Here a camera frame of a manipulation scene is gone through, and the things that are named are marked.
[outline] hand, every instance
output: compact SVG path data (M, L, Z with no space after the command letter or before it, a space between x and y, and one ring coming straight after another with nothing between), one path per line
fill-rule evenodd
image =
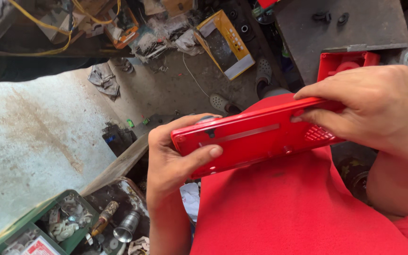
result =
M291 122L322 126L335 136L408 159L408 67L372 66L339 72L301 89L295 99L342 102L342 113L312 109Z
M193 171L223 153L223 148L219 145L201 147L185 157L174 149L171 131L193 125L207 115L221 117L210 113L185 116L150 131L147 172L148 207L158 206L169 195L178 191Z

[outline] red plastic casing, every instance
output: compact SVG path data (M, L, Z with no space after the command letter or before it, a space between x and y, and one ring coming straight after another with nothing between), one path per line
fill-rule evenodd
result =
M320 82L338 72L363 66L378 65L379 61L379 54L368 51L322 53L320 54L317 81Z
M183 156L208 144L218 144L223 148L219 158L198 168L191 178L343 141L317 125L290 122L291 116L300 115L307 107L340 112L345 108L342 103L321 98L294 100L293 95L265 98L241 114L207 119L172 131L171 139ZM212 129L214 138L209 135Z

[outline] metal cylinder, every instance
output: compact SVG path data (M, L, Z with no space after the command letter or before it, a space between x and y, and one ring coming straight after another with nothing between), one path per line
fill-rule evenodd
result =
M114 229L114 237L123 243L131 242L133 239L133 233L135 232L139 221L140 214L135 211L131 211L127 216L125 216L119 226Z

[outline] green object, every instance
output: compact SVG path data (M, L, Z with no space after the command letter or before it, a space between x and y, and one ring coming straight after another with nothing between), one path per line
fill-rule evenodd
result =
M134 127L135 125L133 124L133 121L131 119L127 119L128 125L130 127Z
M45 215L45 213L49 212L54 206L58 205L66 196L73 194L75 199L78 201L88 210L89 213L93 215L92 221L88 223L84 228L80 228L74 232L71 237L67 238L66 240L57 244L55 241L51 239L48 233L43 232L35 223L40 220L40 218ZM12 226L4 229L0 233L0 253L7 248L9 244L11 244L15 238L21 235L26 230L36 230L39 235L43 236L43 238L61 255L69 255L73 249L78 245L80 241L85 237L88 233L88 228L93 226L98 220L99 214L94 210L94 208L89 205L89 203L84 200L78 192L75 190L66 190L61 194L45 200L44 202L40 203L37 207L33 208L30 212L28 212L25 216L21 217L17 220Z

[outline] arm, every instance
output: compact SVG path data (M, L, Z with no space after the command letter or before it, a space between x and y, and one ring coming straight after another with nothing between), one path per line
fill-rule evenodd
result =
M207 145L182 157L173 148L171 131L195 124L201 117L185 116L149 133L147 210L150 216L150 253L188 254L191 249L190 221L179 188L198 167L219 157L223 149Z
M367 195L390 219L408 216L408 67L357 68L301 89L295 99L342 102L342 113L312 109L292 122L321 125L334 135L380 150L368 175Z

